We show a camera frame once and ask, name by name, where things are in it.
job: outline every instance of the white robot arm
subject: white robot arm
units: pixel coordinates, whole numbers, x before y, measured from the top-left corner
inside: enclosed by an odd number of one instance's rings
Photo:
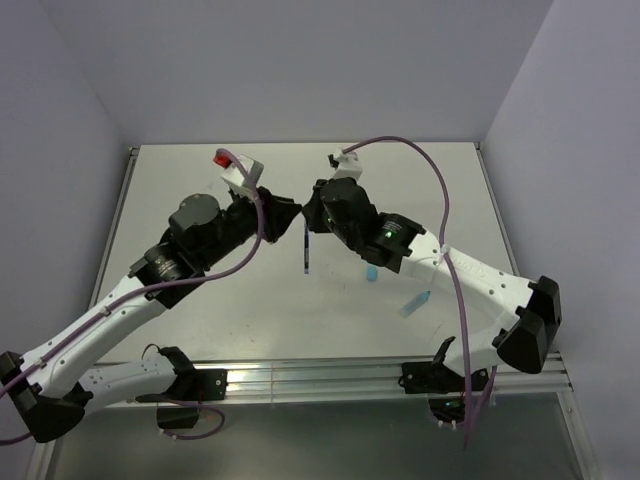
[[[559,288],[541,277],[537,282],[492,268],[463,252],[440,245],[421,225],[395,213],[379,213],[357,184],[362,167],[355,153],[338,150],[329,157],[335,168],[329,180],[318,180],[303,207],[311,232],[335,234],[367,262],[454,293],[447,252],[455,266],[465,303],[493,321],[471,335],[469,350],[474,390],[482,390],[483,370],[506,363],[525,373],[539,373],[561,322]],[[403,365],[401,385],[407,393],[462,391],[463,346],[451,337],[428,365]]]
[[[160,242],[105,298],[39,347],[23,355],[0,355],[3,394],[8,390],[37,442],[59,438],[85,415],[115,402],[148,394],[184,399],[193,390],[195,368],[177,347],[159,348],[140,361],[92,367],[131,332],[200,286],[211,266],[258,232],[260,218],[250,200],[255,190],[243,175],[255,185],[263,166],[240,156],[241,174],[228,158],[214,161],[224,167],[221,177],[233,199],[226,210],[209,195],[184,199]],[[276,242],[302,207],[263,187],[257,192],[263,238]]]

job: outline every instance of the white table surface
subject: white table surface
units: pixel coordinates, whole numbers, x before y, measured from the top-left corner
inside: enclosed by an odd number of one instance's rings
[[[265,165],[260,184],[306,203],[318,178],[332,170],[327,155],[337,144],[154,145],[140,150],[105,269],[100,295],[159,241],[180,201],[194,193],[230,202],[217,147]],[[422,143],[439,165],[451,195],[447,243],[496,268],[511,271],[496,212],[472,143]],[[429,165],[413,150],[377,144],[359,150],[360,184],[379,211],[397,212],[436,231],[443,197]],[[237,263],[250,239],[214,271]],[[455,298],[432,291],[408,318],[398,309],[429,289],[415,280],[380,271],[365,279],[365,263],[332,235],[312,235],[311,272],[303,273],[303,218],[275,245],[264,244],[238,274],[206,284],[171,311],[116,346],[103,362],[138,358],[148,343],[179,346],[192,360],[433,355],[442,340],[460,331]],[[468,309],[473,333],[488,323]]]

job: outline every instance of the blue object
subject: blue object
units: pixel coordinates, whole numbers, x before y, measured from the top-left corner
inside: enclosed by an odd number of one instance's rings
[[[402,318],[407,318],[409,315],[411,315],[413,312],[419,309],[422,305],[427,303],[427,300],[429,300],[430,295],[431,295],[431,292],[427,290],[413,297],[411,300],[409,300],[409,302],[404,307],[400,309],[400,316]]]
[[[375,282],[376,280],[378,280],[378,269],[367,264],[367,282]]]

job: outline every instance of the white wall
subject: white wall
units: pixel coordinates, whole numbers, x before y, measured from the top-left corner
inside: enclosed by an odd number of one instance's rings
[[[126,150],[35,0],[0,2],[0,65],[0,352],[23,352],[86,309]],[[6,398],[0,425],[25,430]],[[0,477],[32,449],[0,447]]]
[[[640,471],[639,45],[636,0],[556,0],[484,147],[522,271],[560,282],[560,347],[607,479]]]
[[[131,144],[482,140],[551,0],[42,0]]]

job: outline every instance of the metal frame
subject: metal frame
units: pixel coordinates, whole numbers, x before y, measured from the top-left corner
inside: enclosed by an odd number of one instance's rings
[[[500,209],[498,208],[498,202],[496,201],[495,194],[493,193],[493,188],[491,187],[487,168],[484,164],[484,159],[482,158],[481,149],[482,142],[477,142],[476,152],[478,154],[478,160],[480,161],[482,174],[484,175],[485,182],[487,183],[487,188],[489,189],[491,202],[493,203],[493,207],[496,210],[496,216],[498,217],[498,223],[500,224],[500,232],[502,233],[502,238],[504,240],[505,247],[507,248],[507,254],[509,255],[509,262],[511,263],[513,273],[515,273],[516,275],[520,275],[520,271],[518,270],[518,266],[516,265],[513,250],[511,249],[511,244],[509,243],[509,238],[507,237],[507,232],[502,221],[502,215],[500,214]],[[598,466],[598,461],[596,460],[593,446],[591,445],[591,441],[589,440],[589,435],[587,434],[584,420],[582,419],[582,415],[580,415],[580,412],[578,410],[575,394],[573,393],[573,387],[571,387],[570,390],[566,392],[557,392],[557,395],[558,401],[560,402],[562,415],[567,426],[569,439],[571,440],[571,444],[576,455],[576,461],[578,462],[578,467],[580,468],[582,478],[585,480],[600,480],[602,478],[602,473],[600,471],[600,467]]]
[[[132,148],[120,191],[116,212],[100,264],[90,305],[94,305],[102,284],[113,239],[135,169],[139,149]],[[486,168],[476,144],[489,195],[500,226],[513,273],[519,275],[502,217],[495,200]],[[196,368],[224,368],[228,370],[227,395],[222,404],[290,403],[349,400],[406,399],[398,386],[401,364],[407,361],[429,360],[430,357],[363,358],[333,360],[293,360],[269,362],[199,362]],[[502,366],[496,377],[495,394],[557,393],[576,459],[585,479],[600,479],[601,475],[589,439],[575,406],[570,379],[559,353],[549,355],[543,372],[532,376]],[[155,408],[156,404],[122,402],[109,408]],[[27,475],[29,480],[45,480],[51,465],[56,442],[36,444]]]

